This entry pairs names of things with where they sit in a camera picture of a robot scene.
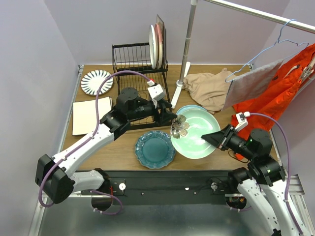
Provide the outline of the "mint green plate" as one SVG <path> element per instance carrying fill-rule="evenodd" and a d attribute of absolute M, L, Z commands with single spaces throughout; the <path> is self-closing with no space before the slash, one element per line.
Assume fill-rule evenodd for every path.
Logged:
<path fill-rule="evenodd" d="M 217 119 L 209 112 L 192 108 L 178 113 L 171 125 L 171 142 L 175 150 L 189 159 L 201 159 L 216 148 L 201 138 L 220 131 Z"/>

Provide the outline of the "beige plate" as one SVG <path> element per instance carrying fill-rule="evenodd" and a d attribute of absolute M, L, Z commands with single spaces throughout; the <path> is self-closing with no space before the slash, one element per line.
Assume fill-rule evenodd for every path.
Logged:
<path fill-rule="evenodd" d="M 199 110 L 204 110 L 204 111 L 206 111 L 206 109 L 204 109 L 204 108 L 201 107 L 201 106 L 197 106 L 197 105 L 186 105 L 186 106 L 181 107 L 181 108 L 176 112 L 176 114 L 177 114 L 177 115 L 180 115 L 180 114 L 182 114 L 183 112 L 185 112 L 185 111 L 187 111 L 187 110 L 191 110 L 191 109 L 199 109 Z"/>

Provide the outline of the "teal scalloped plate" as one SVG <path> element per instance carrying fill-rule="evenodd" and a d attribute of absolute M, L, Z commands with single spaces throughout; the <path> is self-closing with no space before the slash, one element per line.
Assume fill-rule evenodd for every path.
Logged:
<path fill-rule="evenodd" d="M 160 131 L 148 131 L 135 144 L 135 156 L 148 169 L 162 169 L 168 166 L 176 155 L 170 135 Z"/>

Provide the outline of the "white blue striped plate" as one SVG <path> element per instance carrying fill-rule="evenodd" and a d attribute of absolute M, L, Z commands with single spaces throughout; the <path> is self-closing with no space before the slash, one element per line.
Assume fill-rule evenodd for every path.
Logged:
<path fill-rule="evenodd" d="M 102 69 L 90 71 L 81 79 L 80 87 L 85 94 L 90 96 L 96 96 L 96 93 L 100 85 L 110 75 L 111 74 L 108 71 Z M 112 88 L 113 83 L 114 83 L 113 78 L 107 80 L 104 83 L 102 89 L 100 90 L 99 95 L 107 93 Z"/>

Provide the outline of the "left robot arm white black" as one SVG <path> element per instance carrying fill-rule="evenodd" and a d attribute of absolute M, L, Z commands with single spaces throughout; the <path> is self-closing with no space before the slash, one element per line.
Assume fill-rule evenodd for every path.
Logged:
<path fill-rule="evenodd" d="M 138 91 L 128 87 L 116 99 L 116 105 L 102 118 L 97 118 L 92 132 L 53 157 L 43 155 L 36 168 L 35 183 L 39 186 L 39 201 L 45 193 L 54 204 L 67 199 L 73 192 L 94 190 L 104 194 L 109 189 L 106 173 L 102 170 L 77 172 L 82 163 L 102 147 L 114 142 L 130 129 L 131 122 L 153 117 L 158 125 L 176 118 L 168 110 L 172 105 L 164 97 L 161 85 L 148 87 L 150 100 L 138 95 Z"/>

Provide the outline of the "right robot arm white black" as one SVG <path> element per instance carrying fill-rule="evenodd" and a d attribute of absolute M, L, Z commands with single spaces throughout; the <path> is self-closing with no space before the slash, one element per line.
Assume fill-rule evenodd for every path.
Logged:
<path fill-rule="evenodd" d="M 232 150 L 248 159 L 247 168 L 228 173 L 227 189 L 241 193 L 272 236 L 309 236 L 294 203 L 289 200 L 285 171 L 270 154 L 273 143 L 267 131 L 253 129 L 247 140 L 227 125 L 202 139 L 220 150 Z"/>

